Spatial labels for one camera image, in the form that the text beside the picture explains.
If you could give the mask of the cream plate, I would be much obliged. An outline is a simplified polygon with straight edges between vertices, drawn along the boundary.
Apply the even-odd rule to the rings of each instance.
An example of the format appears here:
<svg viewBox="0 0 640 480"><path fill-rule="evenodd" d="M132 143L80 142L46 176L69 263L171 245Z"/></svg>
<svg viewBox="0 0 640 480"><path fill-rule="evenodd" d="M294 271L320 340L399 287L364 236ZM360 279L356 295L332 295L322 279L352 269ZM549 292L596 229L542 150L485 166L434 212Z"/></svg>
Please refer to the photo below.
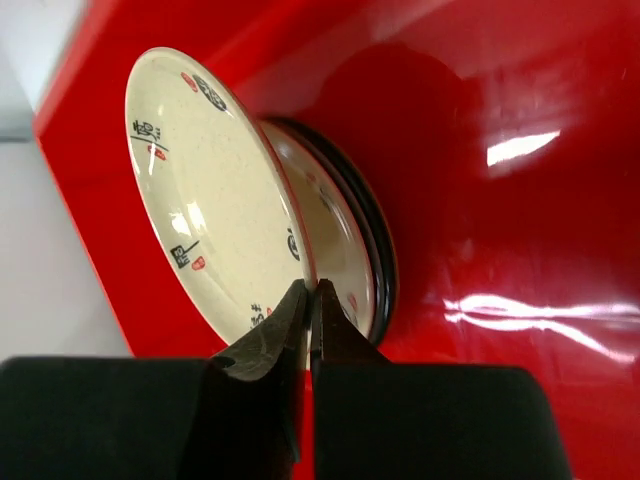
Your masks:
<svg viewBox="0 0 640 480"><path fill-rule="evenodd" d="M260 122L289 179L309 236L317 275L330 280L348 319L370 342L384 319L380 256L340 152L291 124Z"/></svg>
<svg viewBox="0 0 640 480"><path fill-rule="evenodd" d="M317 269L301 207L254 117L206 67L144 52L126 85L127 143L156 238L216 335L233 343Z"/></svg>

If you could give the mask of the red plastic bin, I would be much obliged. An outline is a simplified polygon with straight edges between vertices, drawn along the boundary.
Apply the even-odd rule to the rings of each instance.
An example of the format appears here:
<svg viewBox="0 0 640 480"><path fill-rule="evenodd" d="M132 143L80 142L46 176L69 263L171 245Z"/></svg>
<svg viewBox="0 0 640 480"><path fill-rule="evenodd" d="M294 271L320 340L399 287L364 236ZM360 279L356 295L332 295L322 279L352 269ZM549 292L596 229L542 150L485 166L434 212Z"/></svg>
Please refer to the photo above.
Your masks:
<svg viewBox="0 0 640 480"><path fill-rule="evenodd" d="M36 137L131 351L208 356L128 155L155 46L353 161L396 250L385 355L521 366L576 478L638 477L637 2L92 2Z"/></svg>

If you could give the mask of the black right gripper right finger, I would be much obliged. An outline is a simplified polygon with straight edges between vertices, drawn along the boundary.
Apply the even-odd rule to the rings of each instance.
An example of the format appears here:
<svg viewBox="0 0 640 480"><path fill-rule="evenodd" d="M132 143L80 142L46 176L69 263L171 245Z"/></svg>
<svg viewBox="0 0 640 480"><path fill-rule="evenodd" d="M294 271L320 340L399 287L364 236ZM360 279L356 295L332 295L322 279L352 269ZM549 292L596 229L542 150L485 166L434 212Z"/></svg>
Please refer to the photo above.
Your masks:
<svg viewBox="0 0 640 480"><path fill-rule="evenodd" d="M568 479L549 402L518 367L394 363L321 280L311 311L319 479Z"/></svg>

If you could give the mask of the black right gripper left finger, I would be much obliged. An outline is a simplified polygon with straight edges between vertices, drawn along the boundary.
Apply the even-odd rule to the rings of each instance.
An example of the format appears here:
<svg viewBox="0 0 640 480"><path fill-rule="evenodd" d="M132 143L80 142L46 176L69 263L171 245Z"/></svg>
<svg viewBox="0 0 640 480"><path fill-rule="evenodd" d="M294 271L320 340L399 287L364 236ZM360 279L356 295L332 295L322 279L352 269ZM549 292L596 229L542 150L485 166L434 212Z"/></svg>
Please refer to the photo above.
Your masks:
<svg viewBox="0 0 640 480"><path fill-rule="evenodd" d="M211 358L1 365L5 479L288 479L300 456L308 292Z"/></svg>

